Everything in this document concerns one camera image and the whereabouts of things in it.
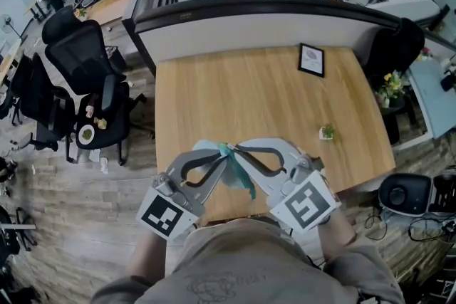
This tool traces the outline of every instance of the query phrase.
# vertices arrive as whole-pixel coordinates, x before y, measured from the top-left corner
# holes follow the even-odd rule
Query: blue fabric
[[[257,197],[255,185],[251,181],[249,174],[245,172],[244,168],[234,158],[233,151],[230,148],[228,148],[226,143],[219,143],[218,147],[220,154],[222,156],[228,156],[228,164],[230,164],[233,167],[236,176],[239,178],[242,185],[244,185],[244,188],[250,191],[250,197],[252,198],[252,200],[255,200],[255,198]]]

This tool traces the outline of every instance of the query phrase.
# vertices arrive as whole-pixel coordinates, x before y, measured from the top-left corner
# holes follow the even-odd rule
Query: cable
[[[381,217],[378,214],[375,214],[375,207],[372,205],[372,214],[364,222],[364,228],[366,228],[366,229],[372,228],[373,224],[375,223],[375,218],[378,218],[378,219],[380,219],[380,221],[382,221]],[[381,236],[379,239],[375,239],[375,238],[369,237],[369,236],[366,236],[366,237],[369,239],[372,239],[373,241],[381,241],[382,239],[384,239],[386,237],[387,232],[388,232],[388,225],[385,222],[385,233],[383,234],[383,236]]]
[[[443,243],[451,243],[450,241],[451,241],[452,235],[448,234],[447,232],[445,232],[444,234],[441,234],[439,236],[433,236],[433,237],[430,236],[429,238],[426,238],[426,239],[414,239],[412,237],[412,227],[413,227],[413,224],[418,223],[419,221],[424,221],[425,222],[425,234],[427,236],[429,236],[429,234],[428,234],[428,221],[434,221],[437,224],[441,224],[444,221],[448,221],[448,220],[454,219],[455,217],[456,217],[456,214],[453,214],[452,216],[446,217],[444,219],[435,219],[435,218],[430,218],[430,217],[427,217],[427,218],[416,218],[416,219],[412,220],[410,222],[409,226],[408,226],[408,236],[413,242],[431,242],[431,241],[435,241],[435,240],[442,241],[441,238],[446,237],[447,238],[446,241],[442,241],[442,242]]]

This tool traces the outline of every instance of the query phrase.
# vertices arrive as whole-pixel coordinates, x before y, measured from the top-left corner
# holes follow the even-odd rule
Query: small potted plant
[[[336,130],[334,129],[333,125],[331,125],[329,123],[325,124],[322,128],[320,128],[320,131],[318,132],[320,140],[322,140],[322,141],[332,140],[334,138],[335,131]]]
[[[87,21],[87,11],[83,8],[77,8],[76,11],[74,12],[74,15],[81,22]]]

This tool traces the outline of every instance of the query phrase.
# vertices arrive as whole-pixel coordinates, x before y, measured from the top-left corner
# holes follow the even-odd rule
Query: framed picture
[[[325,77],[325,56],[324,51],[319,48],[299,44],[298,70],[312,75]]]

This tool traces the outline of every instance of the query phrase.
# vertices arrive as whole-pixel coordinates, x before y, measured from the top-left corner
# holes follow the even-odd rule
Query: wooden floor
[[[112,27],[111,32],[103,29],[105,43],[120,46],[123,53],[132,49],[133,44],[120,22]],[[29,32],[26,54],[31,56],[32,51],[37,51],[51,80],[66,87],[59,72],[44,57],[39,31],[37,28]],[[135,97],[144,93],[148,97],[147,104],[138,105],[133,112],[133,120],[152,127],[154,78],[138,54],[128,56],[127,63],[133,67],[127,73],[128,80],[134,83],[130,94]],[[10,139],[19,139],[35,127],[35,122],[27,119],[17,128],[7,119],[0,121],[3,156],[10,148]],[[407,128],[401,132],[409,133]],[[452,148],[456,151],[456,141]],[[108,174],[100,172],[99,163],[91,162],[86,152],[79,152],[78,164],[67,163],[63,144],[57,152],[36,152],[27,147],[10,153],[9,158],[19,163],[19,170],[10,184],[12,197],[0,197],[0,205],[10,214],[18,206],[31,213],[36,220],[38,241],[32,252],[22,249],[13,257],[13,273],[23,285],[33,285],[44,303],[87,303],[97,288],[123,274],[141,230],[135,214],[151,178],[157,174],[155,144],[146,132],[132,130],[124,153],[128,153],[128,163],[119,167],[115,148],[103,149],[102,156],[109,160]],[[455,163],[445,138],[401,152],[396,160],[398,171],[430,176]],[[360,193],[344,200],[358,231],[365,231],[364,222],[372,213],[372,199],[372,194]],[[375,224],[369,233],[381,236],[384,228],[383,224]],[[321,260],[315,232],[295,238],[311,257],[317,262]],[[401,281],[410,277],[412,264],[424,268],[423,277],[436,270],[447,250],[447,245],[439,241],[413,243],[406,229],[394,226],[388,227],[386,237],[377,244]],[[181,246],[182,239],[168,245],[167,272],[172,270]]]

